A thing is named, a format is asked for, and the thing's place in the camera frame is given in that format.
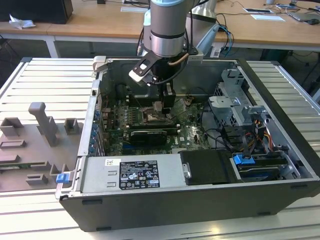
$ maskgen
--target desk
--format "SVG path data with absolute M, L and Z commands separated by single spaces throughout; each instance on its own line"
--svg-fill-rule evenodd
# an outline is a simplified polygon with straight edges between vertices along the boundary
M 265 0 L 239 0 L 245 7 L 266 8 Z M 289 0 L 278 0 L 289 3 Z M 136 43 L 143 25 L 144 14 L 121 12 L 121 4 L 72 0 L 73 15 L 67 24 L 36 23 L 35 28 L 14 29 L 7 22 L 0 22 L 0 34 L 8 39 L 46 41 L 51 57 L 59 57 L 56 41 Z M 298 2 L 300 7 L 317 5 L 314 2 Z M 216 13 L 246 13 L 239 3 L 220 1 Z M 320 25 L 308 25 L 281 14 L 285 22 L 255 20 L 248 15 L 226 15 L 227 26 L 234 35 L 234 47 L 320 51 Z M 218 16 L 221 24 L 223 17 Z M 219 32 L 215 46 L 221 46 L 226 35 Z

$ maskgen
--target blue tab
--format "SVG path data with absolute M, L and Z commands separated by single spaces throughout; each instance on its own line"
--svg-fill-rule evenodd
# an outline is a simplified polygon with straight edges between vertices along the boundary
M 253 157 L 250 158 L 243 158 L 242 154 L 237 154 L 233 157 L 233 160 L 236 165 L 238 164 L 255 164 L 255 160 Z
M 55 182 L 57 184 L 68 184 L 70 173 L 60 173 L 56 176 Z

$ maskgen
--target metal frame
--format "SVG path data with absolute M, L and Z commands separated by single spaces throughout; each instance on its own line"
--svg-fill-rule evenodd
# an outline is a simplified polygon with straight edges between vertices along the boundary
M 122 37 L 95 37 L 95 36 L 63 36 L 63 35 L 43 35 L 43 34 L 20 34 L 20 33 L 1 33 L 5 39 L 25 39 L 25 40 L 42 40 L 46 42 L 51 58 L 60 58 L 59 50 L 56 46 L 56 41 L 70 42 L 91 42 L 91 43 L 137 43 L 136 38 Z M 225 42 L 213 42 L 211 57 L 219 57 L 214 52 L 218 48 L 221 49 Z M 89 44 L 89 50 L 92 51 L 92 45 Z M 252 49 L 280 49 L 280 50 L 300 50 L 300 51 L 320 51 L 320 46 L 303 46 L 303 45 L 281 45 L 281 44 L 263 44 L 263 43 L 234 43 L 236 48 L 252 48 Z

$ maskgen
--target paper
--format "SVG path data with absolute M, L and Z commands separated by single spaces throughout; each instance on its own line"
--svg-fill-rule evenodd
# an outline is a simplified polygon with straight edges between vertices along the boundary
M 267 15 L 255 15 L 255 14 L 251 14 L 251 16 L 255 19 L 255 20 L 267 20 L 267 21 L 280 21 L 280 22 L 285 22 L 285 20 L 279 16 L 267 16 Z
M 22 28 L 33 28 L 35 27 L 36 25 L 34 24 L 33 21 L 31 20 L 20 20 L 20 19 L 17 19 L 13 16 L 11 16 L 10 14 L 10 21 L 9 23 L 14 26 L 15 28 L 17 29 L 22 29 Z
M 144 7 L 133 7 L 133 6 L 123 6 L 121 7 L 121 12 L 131 12 L 131 13 L 145 13 L 148 11 L 147 8 Z

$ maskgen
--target warning label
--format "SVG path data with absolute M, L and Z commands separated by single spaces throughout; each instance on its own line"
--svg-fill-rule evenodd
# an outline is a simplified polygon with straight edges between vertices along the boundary
M 119 178 L 121 190 L 160 187 L 157 161 L 122 161 Z

